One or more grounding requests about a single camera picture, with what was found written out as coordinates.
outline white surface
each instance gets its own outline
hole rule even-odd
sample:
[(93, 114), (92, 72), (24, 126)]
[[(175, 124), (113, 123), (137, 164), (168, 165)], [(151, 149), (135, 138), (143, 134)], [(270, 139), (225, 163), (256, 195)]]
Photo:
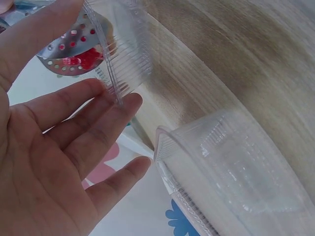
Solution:
[(61, 77), (52, 73), (34, 57), (14, 82), (8, 95), (10, 104), (32, 100), (36, 97), (57, 91), (69, 86), (81, 78)]

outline blue flower pattern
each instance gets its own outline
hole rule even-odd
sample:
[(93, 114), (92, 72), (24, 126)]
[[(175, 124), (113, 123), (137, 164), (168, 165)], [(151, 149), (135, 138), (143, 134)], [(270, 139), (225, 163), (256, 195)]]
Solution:
[(170, 219), (169, 226), (175, 227), (174, 236), (200, 236), (191, 223), (187, 220), (185, 215), (176, 205), (174, 200), (171, 201), (173, 210), (167, 210), (165, 216)]

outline hand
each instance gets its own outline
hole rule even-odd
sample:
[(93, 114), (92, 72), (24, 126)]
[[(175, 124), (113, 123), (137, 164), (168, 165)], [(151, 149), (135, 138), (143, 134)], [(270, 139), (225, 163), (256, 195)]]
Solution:
[(18, 74), (75, 22), (82, 4), (58, 0), (0, 34), (2, 236), (86, 236), (150, 166), (140, 157), (86, 191), (81, 185), (139, 109), (138, 94), (118, 107), (89, 79), (9, 107), (7, 92)]

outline finger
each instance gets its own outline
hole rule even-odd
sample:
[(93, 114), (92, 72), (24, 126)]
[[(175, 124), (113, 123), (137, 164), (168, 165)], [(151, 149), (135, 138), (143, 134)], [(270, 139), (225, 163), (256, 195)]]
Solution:
[(90, 101), (72, 118), (49, 130), (45, 136), (50, 137), (64, 150), (74, 139), (87, 132), (113, 105), (112, 99), (105, 92)]
[(0, 2), (0, 14), (6, 12), (13, 5), (13, 0), (1, 0)]
[(25, 109), (42, 131), (71, 116), (83, 103), (104, 92), (105, 88), (97, 79), (87, 79), (44, 95), (17, 107)]
[(64, 150), (77, 168), (81, 180), (100, 162), (141, 104), (142, 98), (139, 94), (127, 95), (122, 107), (113, 106)]
[(36, 53), (74, 24), (82, 5), (83, 0), (57, 0), (1, 34), (1, 73), (9, 87)]
[(103, 182), (89, 187), (86, 192), (102, 219), (145, 175), (151, 161), (138, 157)]

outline metal strainer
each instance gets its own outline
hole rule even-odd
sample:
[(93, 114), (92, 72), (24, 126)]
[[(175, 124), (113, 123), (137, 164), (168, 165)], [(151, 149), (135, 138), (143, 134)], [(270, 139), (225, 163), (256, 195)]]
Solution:
[[(50, 0), (15, 1), (9, 11), (0, 15), (0, 33), (23, 18), (50, 5), (52, 2)], [(113, 39), (112, 24), (96, 12), (95, 16), (100, 22), (104, 34), (109, 35), (110, 44), (113, 45), (114, 42), (110, 40)], [(93, 50), (95, 54), (100, 54), (100, 56), (94, 57), (92, 63), (89, 62), (89, 66), (83, 66), (81, 65), (82, 57), (78, 58), (77, 56), (83, 53), (86, 54), (89, 50)], [(103, 58), (101, 56), (99, 39), (86, 12), (82, 9), (71, 29), (43, 48), (37, 54), (37, 57), (49, 70), (65, 76), (77, 76), (97, 68), (102, 63)]]

